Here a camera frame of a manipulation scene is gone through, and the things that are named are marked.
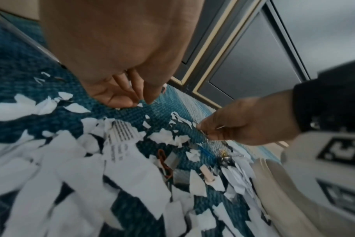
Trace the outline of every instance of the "blue carpet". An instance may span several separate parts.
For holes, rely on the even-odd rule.
[[[25,25],[27,20],[17,17],[13,18],[15,25]],[[35,33],[40,38],[38,25],[24,27],[25,33]],[[39,43],[44,44],[42,39],[36,39]],[[41,72],[47,72],[52,77],[48,78],[41,75]],[[66,82],[54,79],[53,77],[62,77]],[[46,80],[43,85],[37,84],[33,77],[39,77]],[[0,143],[11,143],[17,140],[24,129],[28,129],[31,135],[37,139],[42,138],[41,132],[49,130],[55,132],[58,130],[69,130],[76,138],[82,134],[82,124],[80,120],[86,117],[95,118],[117,118],[130,122],[139,131],[144,130],[142,122],[145,114],[150,116],[148,122],[152,128],[147,131],[147,136],[152,132],[159,131],[161,128],[169,128],[172,111],[186,119],[193,120],[184,103],[179,97],[179,93],[172,87],[167,88],[167,92],[161,95],[157,102],[152,105],[144,103],[143,108],[132,108],[115,110],[108,108],[94,99],[87,96],[78,80],[67,70],[61,68],[47,57],[41,55],[26,43],[20,41],[16,36],[9,33],[0,26],[0,102],[14,102],[13,97],[17,93],[21,93],[37,102],[44,100],[47,96],[56,97],[59,91],[65,91],[74,94],[73,100],[87,109],[91,110],[90,114],[75,114],[63,108],[66,104],[60,103],[57,109],[48,115],[28,116],[15,121],[0,122]],[[210,111],[200,102],[203,113],[206,116]],[[191,130],[185,124],[177,124],[174,129],[179,130],[180,135],[189,135],[195,143],[204,141],[201,133],[197,130]],[[178,168],[190,170],[199,170],[202,164],[213,164],[215,161],[202,155],[201,162],[192,163],[185,155],[187,147],[177,149],[164,144],[156,144],[149,139],[137,144],[139,150],[148,157],[150,154],[156,154],[158,149],[163,149],[168,155],[171,151],[178,154],[180,164]],[[200,214],[212,205],[218,205],[223,202],[228,214],[230,215],[234,226],[245,236],[253,236],[247,228],[245,221],[249,220],[247,215],[248,206],[245,204],[242,196],[238,195],[236,203],[232,204],[223,193],[215,191],[211,186],[207,186],[208,197],[195,197],[195,211]],[[0,223],[4,228],[7,220],[10,206],[16,196],[15,193],[7,194],[0,198]],[[101,236],[165,236],[165,228],[163,218],[156,220],[151,215],[138,198],[130,196],[128,193],[121,191],[118,199],[113,204],[112,210],[118,217],[121,224],[125,228],[124,231],[118,231],[104,225]],[[203,232],[204,236],[221,236],[224,228],[223,222],[217,219],[217,227],[215,229]]]

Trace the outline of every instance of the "gray panel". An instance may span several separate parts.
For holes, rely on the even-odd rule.
[[[198,20],[192,39],[190,40],[188,48],[186,49],[182,59],[183,63],[186,64],[189,61],[193,51],[198,46],[198,43],[203,38],[205,32],[208,30],[210,24],[213,22],[224,2],[225,0],[205,0],[200,19]]]
[[[211,85],[210,82],[204,82],[198,90],[198,93],[214,101],[220,106],[226,106],[233,101],[231,97],[224,94],[221,90]]]
[[[355,0],[273,0],[310,78],[355,60]]]
[[[300,80],[261,11],[213,73],[210,82],[237,99],[291,89]]]

